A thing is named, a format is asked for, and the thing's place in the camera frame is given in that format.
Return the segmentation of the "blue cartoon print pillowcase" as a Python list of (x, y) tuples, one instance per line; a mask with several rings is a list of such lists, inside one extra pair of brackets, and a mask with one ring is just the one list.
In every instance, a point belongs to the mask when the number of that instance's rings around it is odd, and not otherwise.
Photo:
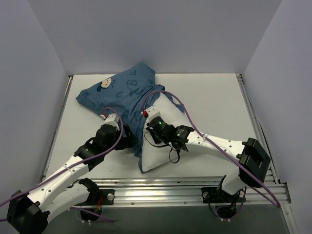
[(134, 154), (141, 159), (143, 138), (147, 134), (142, 108), (153, 106), (165, 87), (156, 84), (155, 71), (145, 63), (118, 73), (82, 90), (77, 102), (97, 115), (116, 110), (137, 137)]

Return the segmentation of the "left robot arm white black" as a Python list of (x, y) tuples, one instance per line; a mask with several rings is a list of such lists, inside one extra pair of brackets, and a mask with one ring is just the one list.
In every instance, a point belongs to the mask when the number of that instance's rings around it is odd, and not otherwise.
[(133, 148), (137, 137), (128, 125), (103, 124), (64, 165), (34, 190), (16, 191), (9, 202), (7, 222), (20, 234), (40, 234), (56, 216), (79, 204), (97, 204), (103, 198), (98, 185), (83, 178), (112, 150)]

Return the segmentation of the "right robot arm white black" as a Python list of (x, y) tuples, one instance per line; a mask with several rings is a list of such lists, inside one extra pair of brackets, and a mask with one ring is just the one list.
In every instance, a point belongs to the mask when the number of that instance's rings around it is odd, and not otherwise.
[(216, 190), (222, 201), (228, 201), (244, 187), (260, 188), (264, 183), (271, 159), (257, 139), (232, 141), (200, 134), (190, 126), (167, 124), (161, 117), (150, 119), (146, 129), (155, 143), (169, 146), (177, 154), (205, 153), (237, 166), (224, 176)]

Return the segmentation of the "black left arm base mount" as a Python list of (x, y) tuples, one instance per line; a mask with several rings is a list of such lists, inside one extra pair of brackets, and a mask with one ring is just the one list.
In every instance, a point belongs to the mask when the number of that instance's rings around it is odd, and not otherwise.
[(114, 189), (100, 189), (96, 199), (97, 205), (113, 205), (115, 199)]

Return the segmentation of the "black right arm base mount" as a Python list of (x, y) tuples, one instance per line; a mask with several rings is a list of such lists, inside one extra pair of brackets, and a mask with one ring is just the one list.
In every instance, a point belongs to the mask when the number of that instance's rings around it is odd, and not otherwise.
[(203, 187), (201, 192), (203, 203), (236, 203), (246, 201), (243, 190), (230, 195), (217, 187)]

